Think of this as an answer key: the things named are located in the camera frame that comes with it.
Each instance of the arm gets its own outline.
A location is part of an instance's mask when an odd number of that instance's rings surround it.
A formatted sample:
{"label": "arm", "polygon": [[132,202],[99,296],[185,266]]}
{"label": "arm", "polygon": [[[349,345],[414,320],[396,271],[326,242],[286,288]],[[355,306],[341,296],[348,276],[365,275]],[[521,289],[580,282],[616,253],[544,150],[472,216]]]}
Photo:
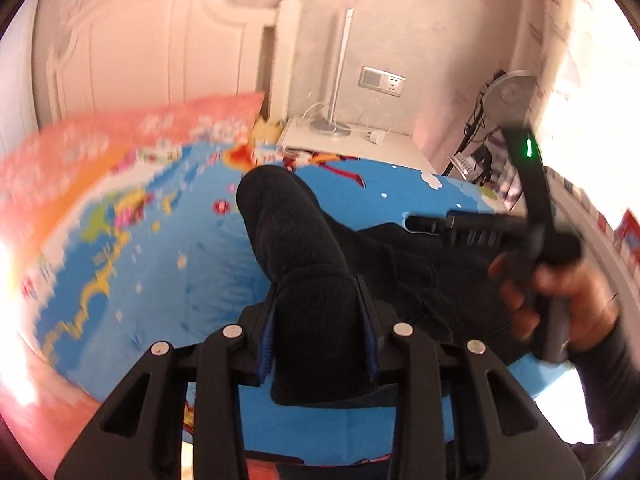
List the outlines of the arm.
{"label": "arm", "polygon": [[640,408],[640,372],[634,365],[622,323],[594,348],[572,352],[596,441],[629,427]]}
{"label": "arm", "polygon": [[[501,257],[489,274],[502,274]],[[562,269],[540,266],[532,284],[542,294],[570,298],[570,359],[582,381],[596,440],[608,440],[628,427],[640,407],[640,371],[619,321],[620,310],[610,300],[609,285],[586,262]],[[511,280],[502,284],[500,295],[512,312],[515,335],[528,339],[540,317],[523,307],[524,295]]]}

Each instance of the electrical outlet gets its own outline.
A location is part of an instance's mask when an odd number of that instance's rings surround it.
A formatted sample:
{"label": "electrical outlet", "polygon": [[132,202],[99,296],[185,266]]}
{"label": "electrical outlet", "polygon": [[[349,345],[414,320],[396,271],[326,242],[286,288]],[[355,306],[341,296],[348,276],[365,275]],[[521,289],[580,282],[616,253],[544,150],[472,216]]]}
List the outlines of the electrical outlet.
{"label": "electrical outlet", "polygon": [[404,77],[386,76],[385,89],[390,94],[399,96],[402,93],[402,86],[404,86]]}
{"label": "electrical outlet", "polygon": [[359,86],[370,88],[385,94],[400,97],[402,88],[404,88],[404,77],[401,75],[385,72],[379,68],[371,68],[369,66],[362,67],[360,73]]}

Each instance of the bedside table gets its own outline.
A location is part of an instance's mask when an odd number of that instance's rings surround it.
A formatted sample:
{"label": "bedside table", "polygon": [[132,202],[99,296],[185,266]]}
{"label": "bedside table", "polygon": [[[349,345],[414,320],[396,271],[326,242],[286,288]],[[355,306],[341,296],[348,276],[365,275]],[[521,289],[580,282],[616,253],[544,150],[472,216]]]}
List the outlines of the bedside table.
{"label": "bedside table", "polygon": [[299,118],[293,118],[285,126],[278,140],[278,146],[359,156],[435,173],[433,166],[420,152],[411,137],[389,132],[381,144],[373,144],[369,142],[369,134],[362,130],[362,126],[352,124],[350,126],[358,129],[352,130],[351,135],[347,137],[331,137],[314,131],[309,124],[302,124]]}

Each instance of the blue bedsheet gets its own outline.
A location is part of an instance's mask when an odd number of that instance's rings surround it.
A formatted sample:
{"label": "blue bedsheet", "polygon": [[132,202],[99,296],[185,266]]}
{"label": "blue bedsheet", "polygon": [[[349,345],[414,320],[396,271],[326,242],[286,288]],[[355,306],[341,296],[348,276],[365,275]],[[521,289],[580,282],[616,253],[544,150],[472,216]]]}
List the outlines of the blue bedsheet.
{"label": "blue bedsheet", "polygon": [[[174,346],[203,341],[237,320],[244,306],[264,299],[269,282],[235,206],[242,171],[225,163],[229,149],[206,143],[182,147],[180,157],[155,176],[141,182],[132,177],[130,184],[89,203],[69,233],[66,264],[37,323],[37,337],[43,344],[59,321],[73,319],[82,298],[88,302],[81,337],[63,334],[49,357],[96,399],[108,396],[155,341]],[[325,211],[354,229],[402,224],[408,212],[492,210],[474,186],[370,160],[332,160],[296,172]],[[142,209],[122,224],[129,203]],[[87,300],[97,276],[102,288]],[[561,373],[530,357],[511,370],[532,394]],[[241,389],[247,449],[325,465],[390,452],[394,409],[284,408],[271,401],[269,389],[270,381]],[[188,399],[193,402],[193,388]]]}

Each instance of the black controller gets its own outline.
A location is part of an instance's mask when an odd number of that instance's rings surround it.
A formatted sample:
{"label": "black controller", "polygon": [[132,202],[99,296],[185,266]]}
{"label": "black controller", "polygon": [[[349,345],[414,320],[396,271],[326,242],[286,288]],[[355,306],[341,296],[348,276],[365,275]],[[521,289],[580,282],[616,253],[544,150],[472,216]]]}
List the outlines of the black controller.
{"label": "black controller", "polygon": [[536,358],[561,363],[569,340],[569,311],[565,298],[535,293],[533,271],[540,263],[565,266],[582,257],[580,238],[554,225],[554,216],[540,150],[529,128],[502,128],[511,162],[517,168],[527,203],[527,218],[450,212],[446,218],[409,216],[405,227],[412,232],[440,235],[448,246],[509,248],[506,271],[525,292],[526,308],[540,314],[540,325],[531,339]]}

